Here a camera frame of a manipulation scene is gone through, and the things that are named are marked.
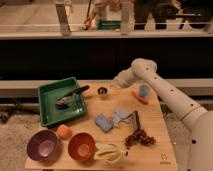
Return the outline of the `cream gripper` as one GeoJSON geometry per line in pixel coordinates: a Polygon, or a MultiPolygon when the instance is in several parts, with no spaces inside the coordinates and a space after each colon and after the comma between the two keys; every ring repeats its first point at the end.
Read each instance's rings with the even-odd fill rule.
{"type": "Polygon", "coordinates": [[[113,88],[124,88],[125,87],[125,82],[122,77],[119,75],[115,76],[112,81],[111,81],[111,86],[113,88]]]}

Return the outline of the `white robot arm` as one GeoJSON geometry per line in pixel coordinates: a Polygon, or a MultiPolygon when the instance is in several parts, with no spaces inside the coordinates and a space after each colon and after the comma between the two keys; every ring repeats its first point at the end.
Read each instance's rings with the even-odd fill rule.
{"type": "Polygon", "coordinates": [[[213,171],[213,110],[208,111],[157,73],[157,64],[137,58],[112,80],[112,86],[127,88],[145,81],[191,131],[187,171],[213,171]]]}

